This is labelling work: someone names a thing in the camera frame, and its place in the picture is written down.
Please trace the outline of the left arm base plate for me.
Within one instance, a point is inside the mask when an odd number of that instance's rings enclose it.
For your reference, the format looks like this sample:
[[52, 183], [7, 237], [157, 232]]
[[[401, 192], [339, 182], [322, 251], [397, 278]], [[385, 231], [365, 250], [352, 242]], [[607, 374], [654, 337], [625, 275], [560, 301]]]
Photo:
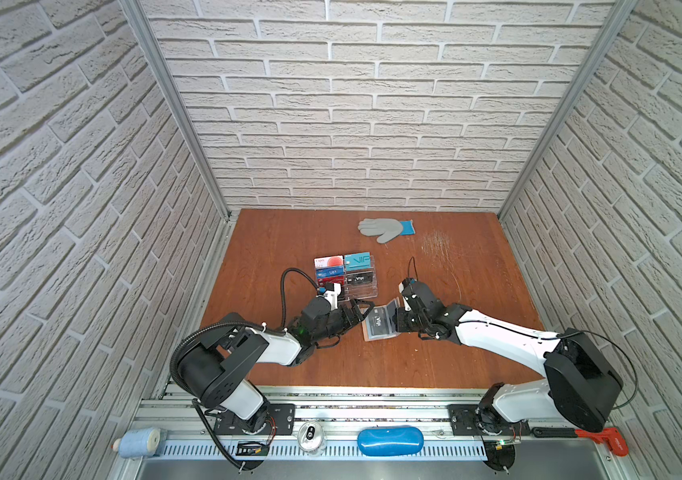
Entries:
[[277, 436], [291, 435], [294, 429], [296, 405], [271, 403], [262, 406], [256, 414], [243, 420], [232, 411], [216, 416], [214, 432], [217, 435], [267, 435], [273, 430]]

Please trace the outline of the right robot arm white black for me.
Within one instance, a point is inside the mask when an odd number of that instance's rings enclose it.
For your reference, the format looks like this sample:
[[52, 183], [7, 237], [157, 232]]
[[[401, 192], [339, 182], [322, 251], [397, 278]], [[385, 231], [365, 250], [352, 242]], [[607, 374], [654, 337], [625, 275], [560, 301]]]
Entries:
[[475, 407], [475, 424], [483, 433], [500, 435], [507, 425], [539, 419], [559, 419], [590, 433], [603, 430], [623, 380], [585, 332], [539, 331], [462, 304], [446, 306], [419, 281], [405, 286], [401, 296], [399, 332], [486, 350], [541, 376], [492, 385]]

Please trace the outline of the clear acrylic card display stand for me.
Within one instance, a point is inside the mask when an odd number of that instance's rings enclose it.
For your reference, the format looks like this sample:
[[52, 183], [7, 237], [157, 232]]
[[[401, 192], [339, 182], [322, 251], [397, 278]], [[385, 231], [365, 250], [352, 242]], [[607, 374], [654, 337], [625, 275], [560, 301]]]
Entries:
[[318, 257], [313, 265], [318, 286], [337, 293], [339, 302], [378, 295], [375, 261], [369, 252]]

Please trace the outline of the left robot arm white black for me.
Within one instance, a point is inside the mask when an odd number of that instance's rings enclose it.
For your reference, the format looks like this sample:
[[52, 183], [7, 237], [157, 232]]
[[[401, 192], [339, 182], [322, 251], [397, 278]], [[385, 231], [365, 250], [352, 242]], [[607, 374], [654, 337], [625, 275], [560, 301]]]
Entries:
[[247, 322], [232, 312], [184, 339], [171, 355], [170, 374], [204, 408], [223, 407], [254, 432], [270, 413], [268, 400], [248, 380], [254, 366], [297, 366], [324, 349], [326, 340], [338, 341], [362, 323], [373, 308], [373, 303], [356, 299], [334, 307], [317, 296], [283, 330]]

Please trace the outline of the beige leather card holder wallet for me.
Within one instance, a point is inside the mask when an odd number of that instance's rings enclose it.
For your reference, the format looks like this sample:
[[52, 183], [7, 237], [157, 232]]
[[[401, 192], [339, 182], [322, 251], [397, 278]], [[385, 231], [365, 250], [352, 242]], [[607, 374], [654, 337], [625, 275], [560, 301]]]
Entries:
[[363, 337], [367, 342], [387, 340], [399, 335], [397, 331], [397, 310], [400, 300], [395, 298], [386, 305], [374, 306], [366, 312], [363, 322]]

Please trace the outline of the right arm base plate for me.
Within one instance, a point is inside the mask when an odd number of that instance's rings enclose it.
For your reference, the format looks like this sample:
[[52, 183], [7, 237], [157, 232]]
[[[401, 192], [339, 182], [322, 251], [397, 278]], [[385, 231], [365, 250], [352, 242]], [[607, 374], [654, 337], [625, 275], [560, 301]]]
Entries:
[[454, 436], [523, 437], [531, 433], [527, 421], [510, 423], [491, 407], [477, 404], [450, 404], [448, 420]]

